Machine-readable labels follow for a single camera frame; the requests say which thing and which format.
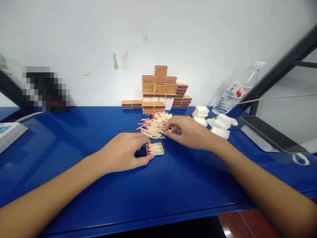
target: pile of matchsticks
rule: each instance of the pile of matchsticks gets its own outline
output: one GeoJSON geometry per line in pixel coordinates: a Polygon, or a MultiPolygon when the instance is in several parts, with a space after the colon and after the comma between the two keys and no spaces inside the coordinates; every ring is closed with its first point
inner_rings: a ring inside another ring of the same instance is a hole
{"type": "Polygon", "coordinates": [[[164,132],[164,127],[167,121],[173,116],[172,114],[168,114],[167,112],[158,112],[158,113],[151,113],[146,116],[151,116],[152,118],[149,119],[141,119],[142,123],[137,123],[137,125],[142,125],[139,128],[140,132],[146,135],[149,138],[153,139],[165,139],[162,135],[164,132]]]}
{"type": "Polygon", "coordinates": [[[146,153],[152,155],[163,155],[164,150],[161,143],[147,144],[146,153]]]}

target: open matchbox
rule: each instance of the open matchbox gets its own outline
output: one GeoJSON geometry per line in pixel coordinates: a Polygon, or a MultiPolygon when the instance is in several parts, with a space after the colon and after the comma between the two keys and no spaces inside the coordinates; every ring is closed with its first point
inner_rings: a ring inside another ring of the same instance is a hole
{"type": "Polygon", "coordinates": [[[146,154],[151,154],[154,156],[157,155],[163,155],[164,154],[164,149],[162,146],[162,143],[153,143],[153,144],[146,144],[146,154]]]}

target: forearm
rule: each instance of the forearm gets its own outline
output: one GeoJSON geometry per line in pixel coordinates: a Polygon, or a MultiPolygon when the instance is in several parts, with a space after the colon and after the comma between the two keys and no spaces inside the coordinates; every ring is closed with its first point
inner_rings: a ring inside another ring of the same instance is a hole
{"type": "Polygon", "coordinates": [[[253,163],[226,141],[216,155],[283,237],[315,237],[317,205],[253,163]]]}
{"type": "Polygon", "coordinates": [[[0,209],[3,237],[36,237],[46,225],[100,174],[85,158],[69,170],[0,209]]]}

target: bottle cap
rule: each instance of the bottle cap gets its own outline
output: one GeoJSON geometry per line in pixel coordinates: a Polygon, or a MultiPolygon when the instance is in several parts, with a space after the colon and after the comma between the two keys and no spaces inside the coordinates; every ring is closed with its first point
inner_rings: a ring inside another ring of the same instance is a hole
{"type": "Polygon", "coordinates": [[[255,69],[262,69],[266,63],[265,62],[260,62],[260,61],[255,61],[250,68],[255,68],[255,69]]]}

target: plastic water bottle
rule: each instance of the plastic water bottle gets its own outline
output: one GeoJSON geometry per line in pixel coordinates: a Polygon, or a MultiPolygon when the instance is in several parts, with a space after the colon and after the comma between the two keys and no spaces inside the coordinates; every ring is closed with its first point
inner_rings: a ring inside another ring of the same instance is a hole
{"type": "Polygon", "coordinates": [[[231,82],[229,87],[214,104],[213,113],[227,114],[257,83],[259,70],[265,62],[254,62],[247,71],[231,82]]]}

